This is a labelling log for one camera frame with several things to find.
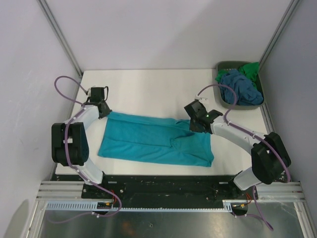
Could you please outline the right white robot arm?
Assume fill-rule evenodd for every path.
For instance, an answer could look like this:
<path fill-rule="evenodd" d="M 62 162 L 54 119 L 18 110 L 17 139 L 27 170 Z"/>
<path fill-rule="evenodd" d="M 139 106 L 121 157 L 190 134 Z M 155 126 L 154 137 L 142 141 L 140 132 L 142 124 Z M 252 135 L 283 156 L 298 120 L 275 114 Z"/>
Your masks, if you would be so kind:
<path fill-rule="evenodd" d="M 228 187 L 232 198 L 240 199 L 254 185 L 271 184 L 282 173 L 286 174 L 287 182 L 291 181 L 288 170 L 291 160 L 277 133 L 263 134 L 237 125 L 228 120 L 228 113 L 208 112 L 199 100 L 192 101 L 184 109 L 190 117 L 191 131 L 220 136 L 250 154 L 252 165 L 236 174 Z"/>

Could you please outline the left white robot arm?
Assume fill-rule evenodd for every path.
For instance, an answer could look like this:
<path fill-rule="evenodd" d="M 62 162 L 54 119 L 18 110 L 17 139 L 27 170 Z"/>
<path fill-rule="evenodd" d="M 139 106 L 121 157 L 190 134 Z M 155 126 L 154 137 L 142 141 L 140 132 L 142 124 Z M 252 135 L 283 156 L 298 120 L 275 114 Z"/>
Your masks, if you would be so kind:
<path fill-rule="evenodd" d="M 78 113 L 61 123 L 52 125 L 52 159 L 64 167 L 70 167 L 88 185 L 98 198 L 109 194 L 109 185 L 103 182 L 104 173 L 90 159 L 86 131 L 90 125 L 107 117 L 112 110 L 106 103 L 109 88 L 92 87 L 88 98 Z"/>

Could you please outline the teal t-shirt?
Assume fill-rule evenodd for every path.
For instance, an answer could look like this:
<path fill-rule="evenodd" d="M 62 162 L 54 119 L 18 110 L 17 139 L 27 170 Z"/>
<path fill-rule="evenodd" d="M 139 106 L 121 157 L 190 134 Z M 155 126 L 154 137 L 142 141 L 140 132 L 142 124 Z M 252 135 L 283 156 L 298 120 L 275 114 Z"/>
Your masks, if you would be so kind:
<path fill-rule="evenodd" d="M 112 112 L 98 151 L 104 158 L 211 167 L 211 136 L 192 132 L 188 119 L 154 118 Z"/>

